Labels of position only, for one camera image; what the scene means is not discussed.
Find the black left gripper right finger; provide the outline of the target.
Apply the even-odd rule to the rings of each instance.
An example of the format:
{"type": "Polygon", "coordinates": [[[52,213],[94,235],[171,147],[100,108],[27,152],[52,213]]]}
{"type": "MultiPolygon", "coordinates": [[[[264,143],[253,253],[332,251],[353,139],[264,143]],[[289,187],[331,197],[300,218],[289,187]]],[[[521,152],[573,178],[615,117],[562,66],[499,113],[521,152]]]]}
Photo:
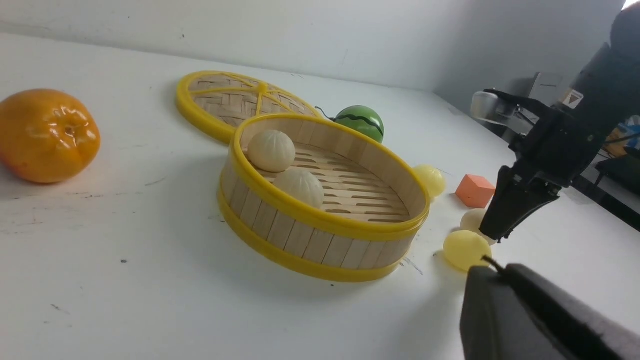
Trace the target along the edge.
{"type": "Polygon", "coordinates": [[[639,335],[523,264],[503,276],[555,340],[578,360],[637,360],[639,335]]]}

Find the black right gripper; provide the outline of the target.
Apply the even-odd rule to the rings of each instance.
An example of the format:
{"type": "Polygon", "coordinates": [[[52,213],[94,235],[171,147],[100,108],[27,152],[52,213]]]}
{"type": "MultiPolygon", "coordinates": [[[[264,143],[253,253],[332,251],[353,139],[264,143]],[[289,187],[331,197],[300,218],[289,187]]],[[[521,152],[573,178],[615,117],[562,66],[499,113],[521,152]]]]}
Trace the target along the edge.
{"type": "Polygon", "coordinates": [[[540,208],[558,200],[594,159],[608,136],[608,91],[572,89],[548,106],[539,100],[497,89],[484,94],[517,105],[538,117],[524,136],[509,145],[516,160],[498,172],[496,191],[480,231],[500,242],[540,208]]]}

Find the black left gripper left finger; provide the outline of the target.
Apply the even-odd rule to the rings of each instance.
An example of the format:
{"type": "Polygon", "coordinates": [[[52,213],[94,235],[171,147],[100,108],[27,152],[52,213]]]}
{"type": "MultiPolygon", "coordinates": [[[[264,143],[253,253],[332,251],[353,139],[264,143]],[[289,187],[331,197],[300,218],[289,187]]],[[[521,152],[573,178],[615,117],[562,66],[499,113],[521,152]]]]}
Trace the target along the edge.
{"type": "Polygon", "coordinates": [[[459,325],[467,360],[564,360],[514,290],[489,267],[468,272],[459,325]]]}

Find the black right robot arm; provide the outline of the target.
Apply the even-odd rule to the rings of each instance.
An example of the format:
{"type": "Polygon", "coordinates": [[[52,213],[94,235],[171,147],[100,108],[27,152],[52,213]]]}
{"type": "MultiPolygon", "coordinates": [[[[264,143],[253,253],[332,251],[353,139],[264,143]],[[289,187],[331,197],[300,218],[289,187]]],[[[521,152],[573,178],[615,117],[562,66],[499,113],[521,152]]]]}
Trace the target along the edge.
{"type": "Polygon", "coordinates": [[[558,200],[598,155],[607,137],[622,122],[639,114],[640,9],[635,3],[621,10],[602,45],[553,105],[497,89],[484,89],[471,98],[471,116],[489,120],[500,104],[514,105],[537,116],[525,136],[509,148],[512,166],[498,172],[496,191],[479,226],[496,242],[540,208],[558,200]]]}

